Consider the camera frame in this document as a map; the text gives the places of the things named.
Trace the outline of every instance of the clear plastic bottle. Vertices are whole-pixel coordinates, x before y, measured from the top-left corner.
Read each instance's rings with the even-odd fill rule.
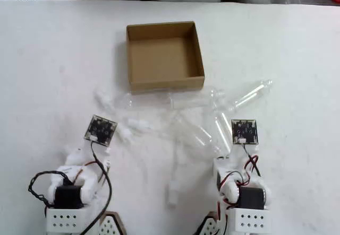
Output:
[[[249,87],[247,90],[238,94],[235,98],[230,100],[226,100],[225,98],[216,99],[213,108],[224,109],[229,114],[234,114],[238,110],[269,93],[272,85],[272,80],[257,82],[253,84],[252,87]]]

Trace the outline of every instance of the perforated white block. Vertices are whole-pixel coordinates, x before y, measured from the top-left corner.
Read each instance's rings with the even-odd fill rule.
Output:
[[[88,210],[85,207],[78,210],[53,209],[46,211],[46,231],[58,233],[80,233],[89,221]]]
[[[99,235],[122,235],[112,216],[106,216],[99,227]]]
[[[206,219],[199,235],[213,235],[217,232],[217,224],[213,218]]]
[[[250,210],[232,208],[227,211],[228,232],[271,233],[271,216],[269,210]]]

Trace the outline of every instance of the black circuit board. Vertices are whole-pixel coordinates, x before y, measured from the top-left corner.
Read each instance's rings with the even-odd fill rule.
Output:
[[[233,144],[257,145],[256,120],[232,120]]]
[[[90,140],[90,136],[95,136],[97,143],[109,147],[116,127],[116,122],[94,115],[84,138]]]

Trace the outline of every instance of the white tabletop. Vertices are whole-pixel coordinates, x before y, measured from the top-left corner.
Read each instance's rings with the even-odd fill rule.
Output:
[[[194,20],[205,85],[226,91],[271,78],[270,96],[240,113],[258,121],[259,167],[273,190],[274,234],[337,234],[340,209],[340,8],[122,1],[0,1],[0,229],[43,234],[44,205],[27,192],[37,172],[81,143],[98,86],[126,91],[125,27]],[[193,234],[215,210],[212,163],[166,205],[173,146],[113,140],[110,176],[128,234]],[[48,178],[35,189],[44,193]]]

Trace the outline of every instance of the wire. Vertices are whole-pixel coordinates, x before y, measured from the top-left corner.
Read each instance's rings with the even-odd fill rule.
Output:
[[[88,162],[88,163],[84,164],[83,166],[88,166],[88,165],[93,164],[93,163],[96,163],[96,162],[95,162],[95,161],[91,161],[91,162]],[[83,172],[83,169],[80,169],[80,170],[78,171],[78,173],[75,175],[75,178],[74,178],[74,180],[73,180],[73,185],[75,184],[75,182],[76,182],[78,176],[79,176],[80,173],[82,173],[82,172]]]
[[[254,161],[254,163],[257,164],[257,161],[259,160],[259,157],[258,157],[258,155],[253,155],[253,156],[251,157],[251,159]],[[245,163],[244,169],[247,168],[247,166],[248,166],[249,163],[251,163],[250,160],[248,160],[248,161]]]
[[[53,204],[50,204],[48,202],[48,200],[44,197],[43,194],[37,194],[34,190],[33,190],[33,185],[34,183],[36,182],[37,178],[40,177],[41,175],[45,175],[45,174],[57,174],[57,175],[60,175],[64,178],[64,181],[63,183],[65,185],[72,185],[72,182],[69,180],[68,176],[61,172],[61,171],[57,171],[57,170],[48,170],[48,171],[43,171],[43,172],[39,172],[37,173],[32,179],[31,179],[31,182],[28,186],[28,191],[30,193],[32,193],[34,195],[35,198],[37,198],[38,200],[42,201],[45,203],[45,206],[47,207],[53,207]]]
[[[225,228],[224,228],[223,235],[225,235],[225,232],[227,231],[227,224],[228,224],[228,216],[225,215]]]
[[[252,157],[250,156],[250,154],[248,153],[248,151],[245,149],[245,145],[242,144],[242,146],[243,146],[243,149],[244,149],[245,153],[246,153],[247,156],[249,157],[249,161],[251,162],[251,164],[252,164],[253,167],[255,168],[257,175],[259,175],[259,177],[261,177],[261,173],[260,173],[259,169],[258,169],[257,166],[256,166],[256,162],[254,162],[254,160],[252,159]]]
[[[94,152],[94,149],[92,147],[94,141],[91,142],[91,150],[92,150],[92,154],[93,154],[93,157],[95,158],[95,162],[98,164],[98,166],[100,167],[100,169],[102,170],[102,172],[104,173],[104,176],[107,180],[107,183],[108,183],[108,188],[109,188],[109,194],[108,194],[108,199],[107,199],[107,202],[105,204],[105,206],[103,207],[103,209],[100,211],[100,213],[97,215],[97,217],[85,228],[85,230],[83,230],[79,235],[84,235],[86,234],[95,224],[96,222],[101,218],[101,216],[105,213],[107,207],[108,207],[108,204],[110,203],[111,201],[111,197],[112,197],[112,185],[111,185],[111,181],[110,181],[110,178],[108,177],[108,174],[107,172],[105,171],[105,168],[104,168],[104,165],[98,160],[95,152]]]
[[[242,174],[241,174],[239,171],[234,170],[234,171],[232,171],[232,172],[229,172],[228,175],[222,180],[222,182],[219,184],[219,190],[222,188],[222,186],[224,186],[224,183],[227,181],[227,178],[228,178],[229,176],[231,176],[232,174],[234,174],[234,173],[239,174],[239,175],[241,176],[241,178],[242,178],[242,184],[244,183]]]

